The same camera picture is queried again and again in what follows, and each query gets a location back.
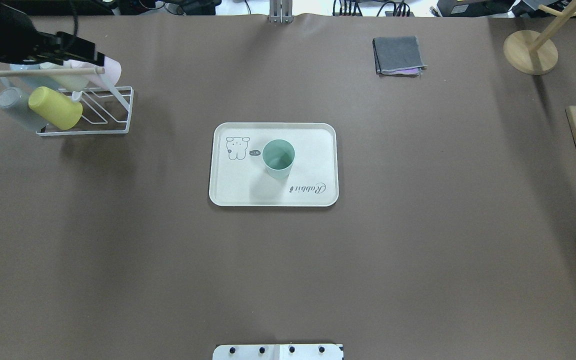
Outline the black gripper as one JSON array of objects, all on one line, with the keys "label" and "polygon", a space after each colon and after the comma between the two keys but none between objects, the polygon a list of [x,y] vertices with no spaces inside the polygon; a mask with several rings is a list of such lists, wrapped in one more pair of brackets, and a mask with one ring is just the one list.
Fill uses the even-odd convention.
[{"label": "black gripper", "polygon": [[27,14],[0,2],[0,63],[61,65],[66,60],[105,66],[105,54],[95,43],[62,31],[40,32]]}]

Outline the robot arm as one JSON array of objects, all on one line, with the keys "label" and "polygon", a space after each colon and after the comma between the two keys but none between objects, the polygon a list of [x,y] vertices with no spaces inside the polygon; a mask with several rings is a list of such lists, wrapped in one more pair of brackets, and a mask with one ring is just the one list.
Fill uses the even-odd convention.
[{"label": "robot arm", "polygon": [[69,0],[73,34],[39,31],[25,12],[0,1],[0,63],[12,65],[62,65],[77,60],[94,66],[105,66],[106,55],[96,44],[80,38],[76,3]]}]

